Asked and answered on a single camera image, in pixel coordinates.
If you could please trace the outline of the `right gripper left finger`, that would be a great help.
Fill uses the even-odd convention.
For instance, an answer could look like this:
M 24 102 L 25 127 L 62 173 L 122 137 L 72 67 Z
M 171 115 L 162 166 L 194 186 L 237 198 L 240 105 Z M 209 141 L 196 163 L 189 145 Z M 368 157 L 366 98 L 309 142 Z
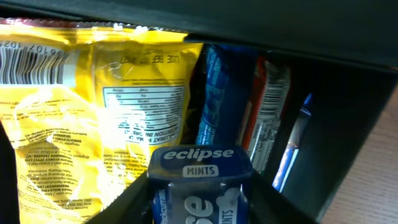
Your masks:
M 115 201 L 86 224 L 151 224 L 147 172 L 142 173 Z

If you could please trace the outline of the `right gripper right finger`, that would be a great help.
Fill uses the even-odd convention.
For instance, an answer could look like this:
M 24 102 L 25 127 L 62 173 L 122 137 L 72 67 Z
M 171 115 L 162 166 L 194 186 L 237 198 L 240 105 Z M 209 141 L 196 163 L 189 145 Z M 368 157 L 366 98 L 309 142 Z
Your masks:
M 250 224 L 317 224 L 269 185 L 257 171 L 252 178 Z

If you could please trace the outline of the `blue Eclipse mint pack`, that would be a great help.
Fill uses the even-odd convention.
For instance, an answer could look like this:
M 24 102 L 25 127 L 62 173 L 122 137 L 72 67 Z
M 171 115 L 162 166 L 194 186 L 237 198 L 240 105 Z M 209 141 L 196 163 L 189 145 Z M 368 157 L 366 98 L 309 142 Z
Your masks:
M 251 161 L 239 146 L 156 149 L 147 178 L 155 224 L 246 224 Z

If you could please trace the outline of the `yellow snack bag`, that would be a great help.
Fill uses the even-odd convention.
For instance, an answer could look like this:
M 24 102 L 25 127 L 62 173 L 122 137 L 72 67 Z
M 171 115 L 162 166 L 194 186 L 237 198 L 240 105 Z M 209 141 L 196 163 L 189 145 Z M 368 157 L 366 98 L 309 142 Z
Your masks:
M 182 137 L 202 44 L 148 27 L 1 26 L 1 222 L 85 223 Z

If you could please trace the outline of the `dark navy chocolate bar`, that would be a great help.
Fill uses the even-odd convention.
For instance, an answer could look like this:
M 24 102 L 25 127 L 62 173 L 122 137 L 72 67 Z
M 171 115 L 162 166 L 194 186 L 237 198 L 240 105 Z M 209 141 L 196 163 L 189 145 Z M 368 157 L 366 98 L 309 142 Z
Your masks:
M 266 168 L 289 91 L 290 69 L 285 65 L 274 65 L 260 56 L 240 137 L 240 145 L 247 152 L 253 169 L 259 173 Z

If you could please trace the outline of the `blue cookie roll pack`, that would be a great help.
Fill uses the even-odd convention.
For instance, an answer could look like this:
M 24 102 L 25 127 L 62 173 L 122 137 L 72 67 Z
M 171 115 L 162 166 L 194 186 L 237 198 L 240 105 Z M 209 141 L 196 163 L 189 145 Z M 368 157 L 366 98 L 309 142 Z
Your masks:
M 209 45 L 205 61 L 205 103 L 196 143 L 234 145 L 251 94 L 258 51 Z

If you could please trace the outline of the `dark green box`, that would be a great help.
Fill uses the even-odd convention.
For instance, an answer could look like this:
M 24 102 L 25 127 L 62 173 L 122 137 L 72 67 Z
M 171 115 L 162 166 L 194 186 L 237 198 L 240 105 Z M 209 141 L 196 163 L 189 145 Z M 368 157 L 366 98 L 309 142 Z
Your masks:
M 397 84 L 397 2 L 336 0 L 2 1 L 3 17 L 118 21 L 189 40 L 257 47 L 296 74 L 264 180 L 275 175 L 298 109 L 312 118 L 282 194 L 319 221 Z

